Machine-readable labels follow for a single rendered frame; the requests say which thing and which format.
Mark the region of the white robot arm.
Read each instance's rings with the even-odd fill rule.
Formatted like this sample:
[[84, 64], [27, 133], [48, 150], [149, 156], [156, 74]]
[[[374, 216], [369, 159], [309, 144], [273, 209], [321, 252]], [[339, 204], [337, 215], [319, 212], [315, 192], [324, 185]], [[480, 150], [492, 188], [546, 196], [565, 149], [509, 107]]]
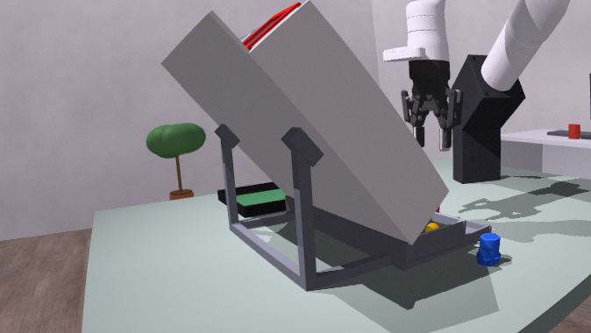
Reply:
[[[570, 0], [518, 0], [481, 67], [493, 89], [511, 89], [564, 17]], [[445, 0], [418, 0], [406, 8], [408, 46], [385, 50], [384, 61], [446, 60]], [[449, 61], [450, 62], [450, 61]]]

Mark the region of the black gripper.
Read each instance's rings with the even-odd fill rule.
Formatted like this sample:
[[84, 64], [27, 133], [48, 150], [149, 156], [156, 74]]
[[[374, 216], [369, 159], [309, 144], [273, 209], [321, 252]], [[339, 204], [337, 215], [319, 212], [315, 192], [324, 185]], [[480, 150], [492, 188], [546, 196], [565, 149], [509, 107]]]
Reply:
[[448, 85], [451, 78], [450, 62], [410, 60], [409, 78], [413, 81], [412, 90], [401, 92], [404, 121], [412, 125], [414, 137], [420, 146], [424, 147], [423, 125], [426, 116], [429, 115], [427, 110], [433, 111], [441, 128], [439, 150], [450, 151], [452, 127], [461, 124], [463, 105], [463, 91], [450, 89]]

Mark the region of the yellow ball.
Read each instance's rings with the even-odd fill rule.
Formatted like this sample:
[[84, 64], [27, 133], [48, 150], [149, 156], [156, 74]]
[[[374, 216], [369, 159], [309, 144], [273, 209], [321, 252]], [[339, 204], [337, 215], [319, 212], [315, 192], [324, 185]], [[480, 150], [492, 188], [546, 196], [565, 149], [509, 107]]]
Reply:
[[439, 227], [436, 223], [429, 223], [425, 228], [425, 232], [430, 231], [430, 230], [435, 230], [437, 228], [439, 228]]

